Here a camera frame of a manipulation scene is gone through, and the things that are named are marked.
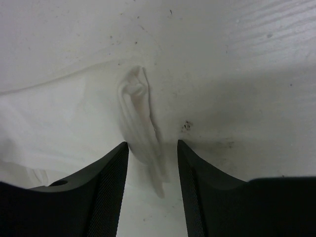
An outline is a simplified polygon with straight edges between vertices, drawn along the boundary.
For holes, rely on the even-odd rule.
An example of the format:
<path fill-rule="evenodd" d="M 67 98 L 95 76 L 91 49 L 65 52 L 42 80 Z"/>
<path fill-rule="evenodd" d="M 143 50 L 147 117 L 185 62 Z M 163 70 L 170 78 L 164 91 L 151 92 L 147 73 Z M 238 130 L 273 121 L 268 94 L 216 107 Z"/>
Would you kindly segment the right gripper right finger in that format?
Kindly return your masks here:
<path fill-rule="evenodd" d="M 177 143 L 188 236 L 313 237 L 315 177 L 237 179 Z"/>

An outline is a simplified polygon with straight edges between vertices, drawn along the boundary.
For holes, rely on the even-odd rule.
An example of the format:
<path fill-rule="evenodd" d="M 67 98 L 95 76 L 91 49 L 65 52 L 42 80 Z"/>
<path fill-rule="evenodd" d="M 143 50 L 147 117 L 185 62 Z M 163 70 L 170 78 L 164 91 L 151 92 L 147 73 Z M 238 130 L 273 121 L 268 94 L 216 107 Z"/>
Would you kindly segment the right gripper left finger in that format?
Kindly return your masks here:
<path fill-rule="evenodd" d="M 1 236 L 116 236 L 128 156 L 128 144 L 122 142 L 101 159 L 50 186 L 24 189 L 1 183 Z"/>

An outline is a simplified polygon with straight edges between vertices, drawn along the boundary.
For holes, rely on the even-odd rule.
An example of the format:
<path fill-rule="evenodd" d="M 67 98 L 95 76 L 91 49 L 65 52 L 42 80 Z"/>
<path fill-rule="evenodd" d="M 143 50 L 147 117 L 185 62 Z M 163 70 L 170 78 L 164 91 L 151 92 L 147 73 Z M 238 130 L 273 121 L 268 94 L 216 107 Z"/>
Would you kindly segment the white tank top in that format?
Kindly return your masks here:
<path fill-rule="evenodd" d="M 0 96 L 2 181 L 48 186 L 123 141 L 132 153 L 130 182 L 164 197 L 163 153 L 141 65 L 100 63 Z"/>

